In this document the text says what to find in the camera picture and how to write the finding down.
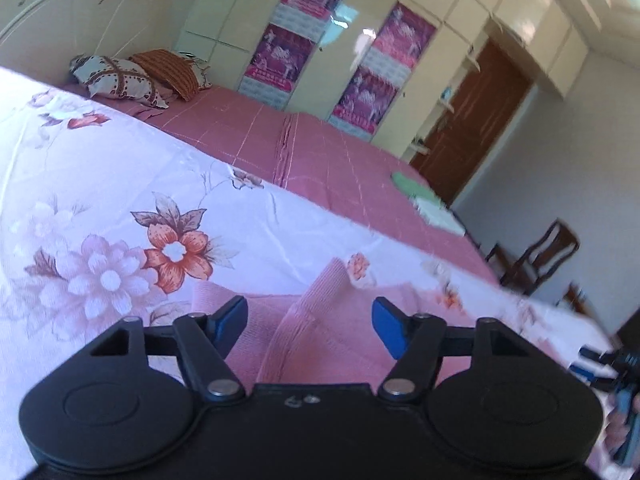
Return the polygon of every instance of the green cloth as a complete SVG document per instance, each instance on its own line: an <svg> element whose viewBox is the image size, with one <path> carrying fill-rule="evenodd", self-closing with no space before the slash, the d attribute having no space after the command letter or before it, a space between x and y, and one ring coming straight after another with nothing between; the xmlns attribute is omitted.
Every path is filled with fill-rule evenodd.
<svg viewBox="0 0 640 480"><path fill-rule="evenodd" d="M391 180L396 187L409 198L419 196L429 202L433 202L437 206L442 205L442 200L438 197L429 186L419 184L415 180L412 180L404 176L399 171L396 171L391 175Z"/></svg>

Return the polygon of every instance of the pink bedsheet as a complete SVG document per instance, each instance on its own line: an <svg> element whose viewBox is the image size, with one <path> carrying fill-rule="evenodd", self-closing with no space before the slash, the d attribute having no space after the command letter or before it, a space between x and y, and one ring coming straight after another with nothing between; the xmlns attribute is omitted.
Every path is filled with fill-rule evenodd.
<svg viewBox="0 0 640 480"><path fill-rule="evenodd" d="M222 87L171 103L145 122L227 164L273 181L287 115Z"/></svg>
<svg viewBox="0 0 640 480"><path fill-rule="evenodd" d="M391 182L407 163L309 114L286 114L222 87L177 100L151 124L207 155L496 283L467 237L430 227Z"/></svg>
<svg viewBox="0 0 640 480"><path fill-rule="evenodd" d="M396 189L395 171L424 182L407 163L309 114L290 117L283 145L278 186L496 283L468 237L428 226Z"/></svg>

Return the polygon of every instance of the brown door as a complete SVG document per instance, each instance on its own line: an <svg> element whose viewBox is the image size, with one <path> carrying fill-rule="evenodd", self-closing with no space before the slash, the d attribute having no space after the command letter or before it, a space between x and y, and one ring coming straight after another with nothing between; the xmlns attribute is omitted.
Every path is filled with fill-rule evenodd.
<svg viewBox="0 0 640 480"><path fill-rule="evenodd" d="M478 56L481 71L469 73L425 140L429 155L411 165L451 204L504 131L531 81L489 41Z"/></svg>

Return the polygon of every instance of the orange pillow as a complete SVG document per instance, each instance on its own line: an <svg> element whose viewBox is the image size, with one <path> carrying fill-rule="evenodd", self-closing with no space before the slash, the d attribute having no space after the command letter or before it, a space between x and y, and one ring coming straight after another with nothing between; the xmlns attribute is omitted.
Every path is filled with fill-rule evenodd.
<svg viewBox="0 0 640 480"><path fill-rule="evenodd" d="M190 101L200 90L191 65L168 50L141 52L131 56L130 60L140 65L151 77L167 83L185 101Z"/></svg>

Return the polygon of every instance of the chair backrest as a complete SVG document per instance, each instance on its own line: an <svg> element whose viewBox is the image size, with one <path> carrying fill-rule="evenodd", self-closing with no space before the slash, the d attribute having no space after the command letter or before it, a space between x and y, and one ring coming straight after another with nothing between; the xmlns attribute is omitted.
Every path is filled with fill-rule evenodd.
<svg viewBox="0 0 640 480"><path fill-rule="evenodd" d="M574 312L583 314L584 316L591 316L591 309L588 307L588 300L585 295L580 291L580 287L574 282L569 283L569 288L566 290L562 299L571 306Z"/></svg>
<svg viewBox="0 0 640 480"><path fill-rule="evenodd" d="M558 267L580 248L577 236L560 219L551 224L545 235L522 255L539 280L549 278Z"/></svg>

